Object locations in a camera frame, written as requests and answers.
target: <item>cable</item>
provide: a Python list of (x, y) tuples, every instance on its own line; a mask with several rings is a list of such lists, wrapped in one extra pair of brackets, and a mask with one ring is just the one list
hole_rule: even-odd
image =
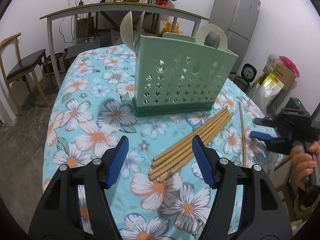
[(73, 33), (72, 33), (72, 18), (73, 18), (73, 15), (71, 16), (71, 20), (70, 20), (70, 32), (71, 32), (71, 37), (72, 37), (72, 40), (73, 40)]
[(165, 23), (163, 22), (163, 20), (161, 19), (161, 17), (159, 16), (160, 20), (162, 21), (162, 23), (164, 24), (164, 27), (167, 29), (168, 32), (170, 32), (167, 28), (167, 25), (165, 25)]
[[(77, 5), (77, 2), (80, 1), (82, 2), (82, 0), (75, 0), (75, 5)], [(71, 32), (71, 37), (72, 37), (72, 40), (73, 40), (73, 33), (72, 33), (72, 19), (73, 19), (73, 15), (71, 16), (71, 20), (70, 20), (70, 32)]]
[(63, 23), (63, 21), (64, 21), (64, 19), (65, 19), (65, 17), (63, 18), (63, 20), (61, 21), (61, 23), (60, 23), (60, 25), (59, 25), (59, 32), (60, 32), (60, 34), (61, 34), (62, 37), (63, 37), (64, 43), (71, 43), (71, 42), (73, 42), (73, 38), (72, 38), (72, 41), (66, 42), (66, 39), (65, 39), (64, 35), (62, 34), (61, 29), (60, 29), (60, 28), (61, 28), (61, 25), (62, 25), (62, 23)]

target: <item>table leg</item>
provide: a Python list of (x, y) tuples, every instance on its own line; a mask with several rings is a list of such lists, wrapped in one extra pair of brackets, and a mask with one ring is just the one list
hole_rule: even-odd
[(172, 22), (172, 28), (171, 28), (171, 32), (174, 33), (174, 28), (176, 27), (177, 24), (177, 17), (173, 18), (173, 22)]
[(198, 21), (195, 22), (195, 25), (193, 26), (193, 30), (192, 30), (192, 34), (191, 34), (192, 37), (196, 36), (196, 32), (198, 31), (198, 29), (200, 27), (200, 22), (201, 22), (201, 19), (199, 19)]
[(52, 20), (50, 17), (47, 18), (47, 31), (48, 31), (48, 42), (49, 42), (49, 51), (51, 55), (51, 62), (54, 71), (54, 76), (56, 77), (56, 82), (58, 87), (61, 87), (61, 79), (59, 76), (57, 61), (55, 60), (54, 47), (53, 47), (53, 37), (52, 37)]
[(78, 15), (74, 15), (74, 24), (73, 24), (73, 40), (75, 41), (77, 39), (77, 20), (78, 20)]
[(50, 69), (49, 69), (49, 65), (48, 65), (47, 55), (46, 54), (44, 54), (43, 59), (44, 59), (44, 66), (45, 66), (45, 69), (47, 70), (50, 82), (51, 82), (52, 85), (54, 85), (53, 79), (52, 79), (52, 76), (51, 76), (51, 72), (50, 72)]

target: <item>metal frame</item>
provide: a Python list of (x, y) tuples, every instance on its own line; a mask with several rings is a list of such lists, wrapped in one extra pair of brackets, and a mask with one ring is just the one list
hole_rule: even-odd
[[(91, 12), (101, 12), (101, 11), (138, 11), (138, 12), (148, 12), (148, 13), (155, 13), (155, 14), (164, 14), (168, 16), (174, 17), (171, 32), (174, 31), (174, 27), (176, 25), (177, 19), (182, 18), (189, 21), (195, 22), (192, 36), (196, 35), (197, 30), (199, 29), (201, 20), (209, 21), (208, 18), (202, 17), (200, 15), (196, 15), (190, 12), (186, 12), (183, 10), (169, 8), (165, 6), (159, 5), (151, 5), (151, 4), (144, 4), (144, 3), (131, 3), (131, 2), (123, 2), (123, 3), (95, 3), (95, 4), (87, 4), (81, 5), (77, 7), (67, 8), (58, 12), (54, 12), (52, 14), (48, 14), (43, 16), (41, 19), (47, 19), (47, 32), (48, 32), (48, 42), (49, 42), (49, 51), (51, 58), (55, 58), (54, 46), (53, 46), (53, 36), (52, 36), (52, 21), (61, 19), (68, 16), (76, 16), (79, 14), (84, 13), (91, 13)], [(52, 67), (54, 70), (54, 75), (56, 77), (56, 81), (58, 87), (61, 87), (61, 79), (58, 72), (57, 63), (55, 60), (52, 61)]]

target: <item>bamboo stick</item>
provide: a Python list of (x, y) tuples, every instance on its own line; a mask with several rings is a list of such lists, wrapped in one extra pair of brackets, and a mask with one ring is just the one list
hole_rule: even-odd
[[(214, 131), (215, 128), (218, 127), (224, 120), (226, 120), (229, 116), (229, 112), (226, 112), (226, 114), (221, 116), (221, 119), (216, 120), (216, 122), (214, 122), (213, 127), (210, 130), (207, 130), (203, 133), (201, 133), (199, 136), (201, 139), (203, 138), (207, 138), (208, 136), (210, 136)], [(172, 163), (177, 163), (177, 160), (182, 160), (183, 157), (181, 158), (180, 156), (187, 156), (187, 153), (192, 152), (192, 141), (190, 140), (189, 143), (187, 144), (187, 146), (185, 146), (183, 149), (181, 149), (180, 151), (178, 151), (177, 153), (175, 153), (174, 155), (172, 155), (170, 158), (168, 158), (167, 160), (165, 160), (164, 162), (162, 162), (160, 165), (158, 165), (156, 168), (154, 168), (153, 170), (151, 170), (149, 172), (149, 175), (153, 175), (154, 173), (160, 171), (161, 169), (163, 169), (164, 167), (166, 167), (169, 164)]]
[[(215, 116), (217, 116), (217, 118), (214, 119), (214, 122), (211, 122), (210, 126), (207, 126), (205, 128), (203, 128), (202, 130), (200, 130), (198, 133), (200, 138), (202, 138), (203, 136), (205, 136), (207, 133), (210, 132), (210, 129), (212, 129), (213, 127), (215, 127), (215, 125), (217, 125), (217, 123), (220, 121), (220, 118), (225, 116), (226, 114), (228, 114), (228, 111), (222, 111), (221, 114), (220, 112), (216, 114)], [(163, 156), (162, 158), (154, 161), (151, 164), (151, 167), (154, 169), (156, 167), (158, 167), (159, 165), (161, 165), (163, 162), (165, 162), (166, 160), (168, 160), (168, 158), (171, 158), (172, 156), (176, 156), (178, 157), (179, 155), (177, 153), (183, 153), (184, 151), (188, 150), (188, 148), (191, 147), (191, 140), (187, 140), (182, 144), (179, 144), (180, 142), (176, 143), (175, 145), (177, 146), (176, 149), (172, 150), (171, 152), (167, 153), (165, 156)]]
[(239, 103), (240, 121), (241, 121), (241, 133), (242, 133), (242, 167), (247, 166), (247, 149), (245, 145), (245, 131), (241, 103)]
[[(221, 120), (219, 125), (216, 127), (216, 129), (212, 130), (210, 134), (207, 134), (204, 138), (201, 138), (204, 144), (208, 144), (213, 137), (217, 135), (217, 133), (221, 130), (221, 128), (230, 120), (230, 118), (233, 116), (233, 114), (228, 114), (228, 116)], [(184, 158), (186, 158), (189, 154), (192, 154), (192, 148), (188, 149), (184, 154), (180, 155), (178, 158), (174, 158), (174, 161), (166, 162), (166, 164), (161, 165), (161, 169), (159, 169), (157, 172), (153, 173), (152, 175), (149, 175), (149, 179), (152, 181), (171, 169), (174, 165), (177, 165), (180, 161), (182, 161)]]
[[(230, 114), (229, 117), (225, 120), (225, 122), (223, 122), (223, 123), (219, 126), (219, 128), (218, 128), (218, 130), (217, 130), (217, 133), (229, 122), (229, 120), (231, 119), (232, 116), (233, 116), (233, 114)], [(208, 138), (206, 141), (204, 141), (204, 142), (203, 142), (204, 145), (207, 145), (207, 144), (212, 140), (212, 138)], [(194, 154), (193, 154), (193, 153), (189, 154), (184, 160), (182, 160), (182, 161), (181, 161), (177, 166), (175, 166), (171, 171), (168, 171), (168, 173), (167, 173), (165, 176), (161, 177), (161, 178), (159, 179), (159, 183), (162, 183), (162, 182), (165, 181), (166, 179), (170, 178), (174, 173), (176, 173), (176, 172), (177, 172), (178, 170), (180, 170), (184, 165), (186, 165), (190, 160), (192, 160), (193, 157), (194, 157)]]
[(218, 112), (217, 114), (215, 114), (210, 120), (208, 120), (206, 123), (204, 123), (203, 125), (201, 125), (200, 127), (198, 127), (197, 129), (195, 129), (192, 133), (188, 134), (186, 137), (184, 137), (183, 139), (181, 139), (180, 141), (178, 141), (177, 143), (175, 143), (174, 145), (172, 145), (170, 148), (166, 149), (164, 152), (160, 153), (159, 155), (157, 155), (156, 157), (153, 158), (153, 161), (156, 161), (160, 158), (162, 158), (163, 156), (165, 156), (167, 153), (174, 151), (177, 147), (177, 144), (181, 144), (184, 143), (186, 141), (189, 141), (190, 138), (192, 138), (193, 136), (195, 136), (200, 130), (208, 127), (220, 114), (222, 114), (222, 112), (224, 112), (228, 107), (225, 106), (224, 108), (222, 108), (220, 110), (220, 112)]

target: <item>finger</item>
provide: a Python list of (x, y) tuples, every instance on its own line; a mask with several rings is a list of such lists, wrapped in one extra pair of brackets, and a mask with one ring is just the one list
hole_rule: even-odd
[(307, 161), (307, 162), (298, 163), (296, 166), (296, 171), (299, 173), (299, 172), (306, 170), (306, 169), (313, 169), (315, 166), (316, 166), (316, 162), (314, 162), (314, 161)]
[(290, 156), (291, 158), (293, 158), (293, 156), (295, 156), (296, 154), (303, 153), (303, 152), (304, 150), (301, 146), (295, 146), (291, 149)]
[(295, 167), (298, 163), (311, 161), (312, 156), (308, 153), (298, 153), (293, 156), (292, 158), (292, 164)]
[(313, 144), (309, 148), (309, 152), (314, 153), (315, 155), (320, 155), (320, 145), (318, 142), (313, 142)]
[(298, 172), (297, 175), (295, 176), (296, 183), (297, 182), (300, 183), (304, 177), (309, 176), (312, 172), (313, 172), (313, 169), (306, 169), (306, 170)]

